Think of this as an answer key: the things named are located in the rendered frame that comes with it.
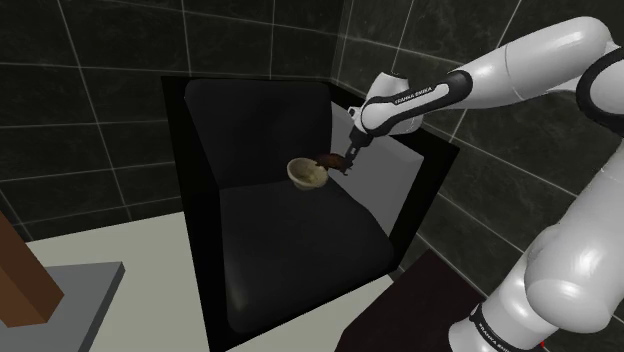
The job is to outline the cream bowl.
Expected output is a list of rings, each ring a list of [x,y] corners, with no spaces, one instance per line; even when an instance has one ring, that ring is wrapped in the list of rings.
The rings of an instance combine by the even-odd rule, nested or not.
[[[328,171],[317,162],[308,158],[295,158],[286,166],[287,175],[299,190],[308,191],[323,187],[328,178]]]

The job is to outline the brown curved object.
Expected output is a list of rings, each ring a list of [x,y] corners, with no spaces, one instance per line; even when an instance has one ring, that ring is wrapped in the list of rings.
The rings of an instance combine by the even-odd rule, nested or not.
[[[335,169],[342,174],[346,174],[346,171],[352,166],[351,161],[336,153],[319,155],[315,158],[315,162],[317,166],[323,167],[326,170]]]

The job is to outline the brown and grey furniture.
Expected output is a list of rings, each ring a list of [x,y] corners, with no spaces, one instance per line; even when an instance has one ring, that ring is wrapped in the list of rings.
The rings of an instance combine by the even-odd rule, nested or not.
[[[89,352],[121,262],[45,267],[0,212],[0,352]]]

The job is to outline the dark robot stand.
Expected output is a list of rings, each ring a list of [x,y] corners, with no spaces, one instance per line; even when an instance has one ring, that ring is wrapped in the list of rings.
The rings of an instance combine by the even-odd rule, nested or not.
[[[485,297],[428,250],[343,331],[335,352],[546,352],[557,331],[513,270]]]

